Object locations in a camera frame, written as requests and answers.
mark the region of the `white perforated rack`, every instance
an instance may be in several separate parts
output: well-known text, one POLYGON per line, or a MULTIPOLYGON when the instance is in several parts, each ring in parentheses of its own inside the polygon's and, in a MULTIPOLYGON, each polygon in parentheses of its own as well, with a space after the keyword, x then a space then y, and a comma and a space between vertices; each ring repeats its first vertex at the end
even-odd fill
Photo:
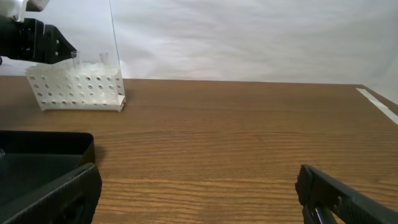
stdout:
POLYGON ((42 110, 115 110, 126 101, 119 67, 83 64, 76 72, 70 63, 36 65, 27 79, 42 110))

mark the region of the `white wall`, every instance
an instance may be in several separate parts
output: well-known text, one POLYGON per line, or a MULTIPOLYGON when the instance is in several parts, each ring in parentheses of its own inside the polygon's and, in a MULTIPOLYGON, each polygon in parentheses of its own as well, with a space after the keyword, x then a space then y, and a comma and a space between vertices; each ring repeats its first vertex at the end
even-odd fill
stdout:
MULTIPOLYGON (((376 86, 398 58, 396 0, 111 3, 126 78, 376 86)), ((108 0, 51 0, 33 14, 56 25, 87 58, 104 51, 117 58, 108 0)), ((23 69, 6 60, 0 74, 23 69)))

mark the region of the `wooden table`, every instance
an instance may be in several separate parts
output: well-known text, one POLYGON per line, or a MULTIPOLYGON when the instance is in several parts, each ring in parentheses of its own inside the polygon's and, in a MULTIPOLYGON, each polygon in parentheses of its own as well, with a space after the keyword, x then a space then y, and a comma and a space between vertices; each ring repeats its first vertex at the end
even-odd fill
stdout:
POLYGON ((354 85, 125 86, 121 113, 42 112, 24 77, 0 77, 1 129, 94 135, 94 223, 302 223, 301 164, 398 211, 397 126, 354 85))

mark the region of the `black tray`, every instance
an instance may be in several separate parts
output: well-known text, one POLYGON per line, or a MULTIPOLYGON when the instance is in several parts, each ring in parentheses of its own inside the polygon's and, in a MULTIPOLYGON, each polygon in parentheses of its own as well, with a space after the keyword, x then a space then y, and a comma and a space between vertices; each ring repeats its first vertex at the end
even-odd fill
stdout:
POLYGON ((88 133, 0 131, 0 210, 8 203, 95 162, 88 133))

